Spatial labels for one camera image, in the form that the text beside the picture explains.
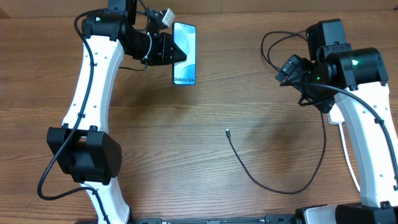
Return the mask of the Samsung Galaxy smartphone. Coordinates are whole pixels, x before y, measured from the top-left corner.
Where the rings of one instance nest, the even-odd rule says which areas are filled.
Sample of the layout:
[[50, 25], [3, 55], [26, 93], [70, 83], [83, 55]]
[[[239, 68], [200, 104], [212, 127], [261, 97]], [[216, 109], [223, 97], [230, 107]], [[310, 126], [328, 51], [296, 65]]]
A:
[[174, 85], [195, 85], [197, 61], [197, 29], [194, 25], [174, 22], [174, 43], [183, 52], [182, 59], [173, 63]]

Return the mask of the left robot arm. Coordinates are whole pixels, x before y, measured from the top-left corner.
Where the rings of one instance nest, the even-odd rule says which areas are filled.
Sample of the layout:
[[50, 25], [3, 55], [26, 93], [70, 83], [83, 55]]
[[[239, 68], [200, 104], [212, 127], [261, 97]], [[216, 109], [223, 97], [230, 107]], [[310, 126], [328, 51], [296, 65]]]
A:
[[146, 27], [135, 29], [137, 13], [137, 1], [110, 1], [104, 9], [75, 18], [83, 42], [80, 76], [62, 125], [47, 132], [52, 163], [88, 193], [98, 223], [133, 221], [118, 182], [122, 149], [108, 126], [114, 81], [124, 56], [145, 67], [171, 65], [174, 85], [196, 83], [196, 27], [175, 21], [170, 9], [145, 7]]

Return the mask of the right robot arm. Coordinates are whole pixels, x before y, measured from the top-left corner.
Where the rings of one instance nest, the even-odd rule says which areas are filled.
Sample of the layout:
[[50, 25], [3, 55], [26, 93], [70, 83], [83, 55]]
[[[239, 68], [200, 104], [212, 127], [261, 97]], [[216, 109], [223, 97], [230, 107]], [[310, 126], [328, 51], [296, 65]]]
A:
[[286, 61], [277, 80], [301, 94], [301, 105], [328, 113], [337, 106], [349, 131], [359, 174], [357, 203], [299, 208], [294, 223], [396, 223], [397, 133], [388, 74], [375, 48], [352, 49], [339, 19], [305, 31], [309, 58]]

